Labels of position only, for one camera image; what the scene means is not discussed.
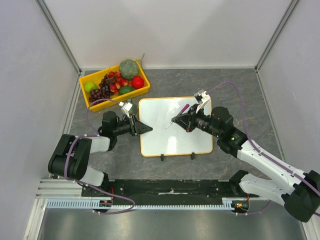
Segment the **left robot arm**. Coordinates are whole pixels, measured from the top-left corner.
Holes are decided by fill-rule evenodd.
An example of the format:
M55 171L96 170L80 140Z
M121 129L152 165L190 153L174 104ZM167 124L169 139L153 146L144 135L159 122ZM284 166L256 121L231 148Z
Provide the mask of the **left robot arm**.
M114 111L105 112L101 122L98 135L63 134L48 162L48 172L92 185L92 191L104 197L110 191L108 175L89 166L90 154L113 150L120 135L139 136L153 128L135 115L119 118Z

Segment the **pink marker cap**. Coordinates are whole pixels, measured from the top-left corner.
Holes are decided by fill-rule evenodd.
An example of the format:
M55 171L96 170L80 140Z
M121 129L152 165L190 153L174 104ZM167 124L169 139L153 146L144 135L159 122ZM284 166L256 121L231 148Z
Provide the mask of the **pink marker cap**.
M187 103L181 110L180 110L180 112L179 112L179 114L181 115L181 114L183 114L188 108L189 108L189 104Z

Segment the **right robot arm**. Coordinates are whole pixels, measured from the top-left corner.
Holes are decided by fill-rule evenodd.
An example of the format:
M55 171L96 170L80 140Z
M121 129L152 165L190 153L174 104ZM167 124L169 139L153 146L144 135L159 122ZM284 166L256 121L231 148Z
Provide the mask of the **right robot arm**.
M199 129L217 138L219 148L226 154L255 167L268 179L239 171L229 184L235 197L253 194L283 206L295 219L306 223L320 207L320 175L314 170L295 168L258 146L233 124L234 118L226 107L218 106L205 115L194 104L186 113L178 114L172 122L190 133Z

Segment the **white whiteboard orange frame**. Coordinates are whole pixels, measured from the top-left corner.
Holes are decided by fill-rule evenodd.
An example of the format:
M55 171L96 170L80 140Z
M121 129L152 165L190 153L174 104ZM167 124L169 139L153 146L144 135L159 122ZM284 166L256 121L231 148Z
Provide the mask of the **white whiteboard orange frame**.
M138 103L139 120L152 127L140 135L140 151L144 157L209 154L214 149L213 137L199 129L188 133L171 119L180 110L197 101L193 96L143 98Z

